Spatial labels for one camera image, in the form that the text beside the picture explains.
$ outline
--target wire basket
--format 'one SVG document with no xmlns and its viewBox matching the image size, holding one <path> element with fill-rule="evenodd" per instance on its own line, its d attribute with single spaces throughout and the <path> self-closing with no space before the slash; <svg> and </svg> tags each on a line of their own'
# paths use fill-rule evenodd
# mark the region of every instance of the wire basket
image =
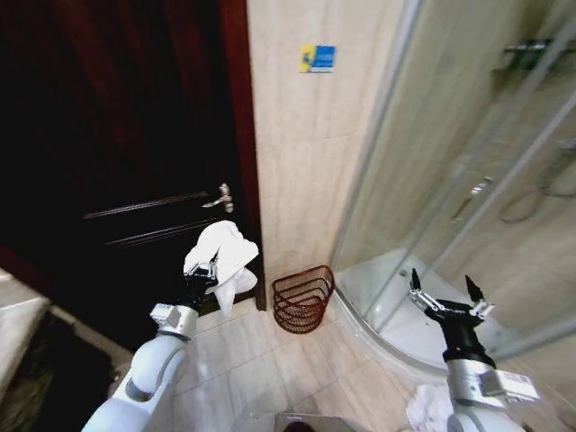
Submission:
<svg viewBox="0 0 576 432">
<path fill-rule="evenodd" d="M 274 319 L 291 333 L 313 331 L 322 322 L 334 286 L 334 275 L 326 265 L 276 279 Z"/>
</svg>

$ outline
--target shower door handle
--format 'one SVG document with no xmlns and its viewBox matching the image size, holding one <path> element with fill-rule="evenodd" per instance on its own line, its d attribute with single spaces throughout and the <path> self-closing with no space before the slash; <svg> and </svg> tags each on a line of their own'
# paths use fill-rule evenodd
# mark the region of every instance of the shower door handle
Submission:
<svg viewBox="0 0 576 432">
<path fill-rule="evenodd" d="M 479 182 L 475 187 L 473 187 L 470 190 L 470 192 L 468 193 L 468 196 L 464 199 L 464 201 L 462 201 L 462 203 L 460 204 L 460 207 L 458 207 L 458 210 L 456 210 L 454 212 L 454 214 L 452 215 L 452 218 L 450 218 L 450 221 L 454 225 L 462 222 L 462 219 L 463 219 L 462 215 L 464 213 L 464 210 L 466 210 L 468 205 L 472 201 L 474 201 L 474 198 L 476 198 L 476 196 L 480 195 L 482 192 L 484 192 L 486 190 L 486 188 L 490 185 L 490 183 L 492 183 L 492 178 L 491 177 L 484 177 L 481 182 Z"/>
</svg>

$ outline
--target tiled floor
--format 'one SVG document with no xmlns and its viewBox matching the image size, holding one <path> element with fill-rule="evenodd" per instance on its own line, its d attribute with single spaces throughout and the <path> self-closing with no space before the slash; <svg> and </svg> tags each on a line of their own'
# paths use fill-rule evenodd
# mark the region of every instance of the tiled floor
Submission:
<svg viewBox="0 0 576 432">
<path fill-rule="evenodd" d="M 178 384 L 176 432 L 234 431 L 250 416 L 284 410 L 350 418 L 372 431 L 408 425 L 416 384 L 371 359 L 333 309 L 315 331 L 295 336 L 271 311 L 240 307 L 229 322 L 199 323 Z"/>
</svg>

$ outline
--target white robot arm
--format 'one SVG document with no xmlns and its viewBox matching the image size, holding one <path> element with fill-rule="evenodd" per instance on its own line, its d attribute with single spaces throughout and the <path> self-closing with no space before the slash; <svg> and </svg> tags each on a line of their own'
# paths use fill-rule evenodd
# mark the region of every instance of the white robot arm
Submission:
<svg viewBox="0 0 576 432">
<path fill-rule="evenodd" d="M 447 346 L 443 358 L 448 366 L 448 388 L 454 414 L 448 432 L 522 432 L 524 429 L 506 415 L 507 402 L 536 401 L 538 394 L 527 376 L 496 369 L 474 330 L 494 305 L 486 302 L 480 288 L 466 276 L 473 306 L 436 300 L 422 291 L 412 269 L 409 298 L 419 309 L 440 324 Z"/>
<path fill-rule="evenodd" d="M 196 331 L 202 298 L 218 284 L 217 255 L 184 275 L 187 291 L 178 305 L 154 307 L 150 316 L 158 324 L 157 337 L 138 349 L 114 395 L 96 410 L 83 431 L 174 430 L 172 399 L 188 365 L 186 345 Z"/>
</svg>

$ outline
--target white towel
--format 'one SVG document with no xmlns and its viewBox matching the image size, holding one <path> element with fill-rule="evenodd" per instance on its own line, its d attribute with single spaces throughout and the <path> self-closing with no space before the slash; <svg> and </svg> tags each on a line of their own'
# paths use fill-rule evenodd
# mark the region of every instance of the white towel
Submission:
<svg viewBox="0 0 576 432">
<path fill-rule="evenodd" d="M 244 268 L 258 255 L 258 246 L 242 236 L 234 222 L 222 220 L 206 227 L 196 246 L 184 259 L 184 273 L 198 263 L 208 263 L 218 251 L 216 275 L 218 285 L 214 291 L 222 313 L 228 317 L 232 311 L 234 296 L 251 290 L 257 278 Z"/>
<path fill-rule="evenodd" d="M 419 385 L 406 407 L 408 421 L 417 432 L 445 432 L 451 414 L 450 391 L 445 384 Z"/>
</svg>

